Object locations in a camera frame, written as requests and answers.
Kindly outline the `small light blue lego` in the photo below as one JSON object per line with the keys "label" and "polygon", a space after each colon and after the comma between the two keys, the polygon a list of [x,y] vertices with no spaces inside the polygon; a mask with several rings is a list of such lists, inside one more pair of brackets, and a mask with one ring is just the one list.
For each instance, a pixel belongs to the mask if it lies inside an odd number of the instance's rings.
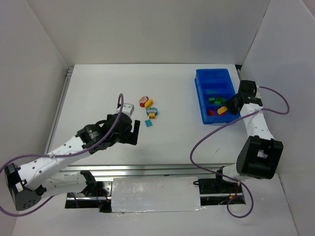
{"label": "small light blue lego", "polygon": [[145,125],[146,125],[146,127],[151,127],[153,124],[152,124],[151,120],[148,119],[148,120],[145,120]]}

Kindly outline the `red arch lego brick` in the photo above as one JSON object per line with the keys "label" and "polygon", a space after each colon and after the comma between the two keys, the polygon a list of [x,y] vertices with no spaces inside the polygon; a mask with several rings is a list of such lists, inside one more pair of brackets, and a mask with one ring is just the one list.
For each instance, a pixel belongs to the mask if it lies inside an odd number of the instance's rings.
{"label": "red arch lego brick", "polygon": [[215,113],[215,111],[209,109],[208,112],[207,112],[207,115],[208,115],[208,116],[215,116],[216,113]]}

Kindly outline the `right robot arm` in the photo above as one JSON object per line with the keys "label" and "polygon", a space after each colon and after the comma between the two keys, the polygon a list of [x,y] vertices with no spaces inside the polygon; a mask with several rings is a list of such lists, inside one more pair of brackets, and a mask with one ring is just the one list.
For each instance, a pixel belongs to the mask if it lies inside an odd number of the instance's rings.
{"label": "right robot arm", "polygon": [[258,86],[254,81],[240,81],[237,94],[218,109],[219,115],[226,112],[240,115],[248,138],[236,163],[217,171],[216,182],[228,184],[234,179],[272,179],[284,146],[269,131],[263,114],[263,104],[258,96]]}

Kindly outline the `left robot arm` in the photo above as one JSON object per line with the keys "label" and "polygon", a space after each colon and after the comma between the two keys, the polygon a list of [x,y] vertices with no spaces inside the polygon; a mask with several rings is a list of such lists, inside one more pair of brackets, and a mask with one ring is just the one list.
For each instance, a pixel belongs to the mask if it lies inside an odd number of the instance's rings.
{"label": "left robot arm", "polygon": [[139,120],[126,114],[108,115],[105,120],[88,124],[59,148],[23,164],[10,163],[4,174],[17,211],[27,210],[42,199],[63,194],[96,193],[97,181],[90,171],[63,174],[72,163],[106,150],[116,143],[137,145]]}

